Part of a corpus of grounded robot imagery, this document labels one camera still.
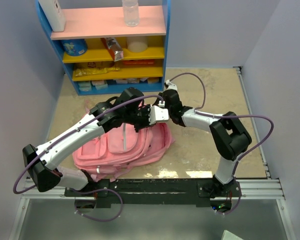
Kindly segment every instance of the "blue shelf frame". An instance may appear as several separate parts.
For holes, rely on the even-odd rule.
[[[166,29],[166,35],[164,36],[164,60],[163,60],[163,77],[160,78],[158,83],[148,84],[147,82],[141,82],[138,84],[109,84],[108,88],[97,90],[94,86],[92,86],[91,91],[81,91],[79,89],[79,85],[77,82],[73,81],[73,69],[74,63],[64,63],[63,57],[65,54],[64,48],[59,40],[51,40],[52,28],[46,18],[44,11],[42,10],[38,0],[35,0],[35,9],[38,15],[41,27],[48,38],[55,54],[57,55],[64,72],[69,77],[76,93],[78,95],[101,95],[101,94],[119,94],[124,89],[129,87],[134,87],[139,89],[142,92],[159,92],[164,89],[165,76],[166,76],[166,65],[167,65],[167,55],[168,55],[168,39],[169,39],[169,29],[170,29],[170,8],[171,8],[171,0],[162,0],[162,11],[164,17],[164,24]]]

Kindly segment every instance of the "backpack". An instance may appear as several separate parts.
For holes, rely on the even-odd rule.
[[[157,162],[174,142],[166,123],[139,132],[123,123],[94,138],[73,152],[74,164],[87,171],[95,182],[111,175],[113,182],[134,167]]]

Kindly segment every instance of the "clear plastic bottle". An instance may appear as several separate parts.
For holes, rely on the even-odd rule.
[[[128,27],[135,27],[139,24],[138,0],[122,0],[124,22]]]

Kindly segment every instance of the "blue container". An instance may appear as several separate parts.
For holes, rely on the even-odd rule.
[[[65,52],[70,56],[80,56],[84,54],[87,49],[87,43],[84,39],[69,39],[61,40]]]

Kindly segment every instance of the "beige table surface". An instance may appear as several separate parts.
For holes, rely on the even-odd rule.
[[[203,79],[207,91],[204,112],[224,114],[232,111],[237,115],[249,113],[235,69],[168,68],[165,79],[170,79],[183,72],[198,74]],[[202,104],[202,86],[195,77],[185,75],[177,78],[174,82],[177,84],[184,105],[198,107]],[[96,103],[103,102],[112,96],[115,95],[78,96],[69,79],[65,77],[49,140],[77,123],[85,114],[85,106],[92,108]],[[146,99],[145,102],[153,103],[154,99]],[[256,137],[250,119],[242,119],[242,122],[252,137],[250,146],[255,145]],[[168,125],[176,141],[163,158],[152,164],[135,167],[121,178],[209,178],[216,172],[220,155],[210,133],[196,128],[181,127],[173,124],[172,121],[169,121]],[[77,169],[72,156],[68,156],[61,166]],[[259,149],[254,150],[241,161],[236,176],[238,178],[266,177]]]

